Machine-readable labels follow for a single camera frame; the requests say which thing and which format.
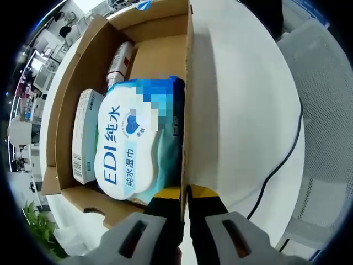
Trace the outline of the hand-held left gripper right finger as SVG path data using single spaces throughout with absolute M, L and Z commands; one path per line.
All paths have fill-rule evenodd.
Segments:
M 190 236 L 198 264 L 309 264 L 272 247 L 268 234 L 238 212 L 229 212 L 216 192 L 187 187 Z

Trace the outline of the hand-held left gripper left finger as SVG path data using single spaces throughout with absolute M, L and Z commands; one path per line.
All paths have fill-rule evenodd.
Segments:
M 154 195 L 142 213 L 132 213 L 107 231 L 97 248 L 61 264 L 174 264 L 183 239 L 181 188 Z

